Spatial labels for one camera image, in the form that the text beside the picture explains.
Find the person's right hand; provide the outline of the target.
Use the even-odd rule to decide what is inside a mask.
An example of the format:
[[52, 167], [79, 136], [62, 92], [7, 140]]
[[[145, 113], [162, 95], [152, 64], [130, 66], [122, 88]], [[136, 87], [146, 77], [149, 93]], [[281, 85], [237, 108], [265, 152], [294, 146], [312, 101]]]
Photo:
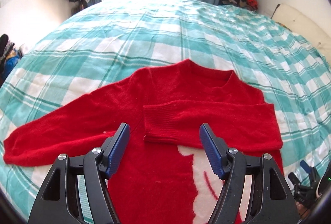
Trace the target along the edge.
[[311, 210], [309, 208], [306, 208], [303, 204], [296, 202], [296, 207], [299, 212], [300, 218], [305, 219], [309, 216]]

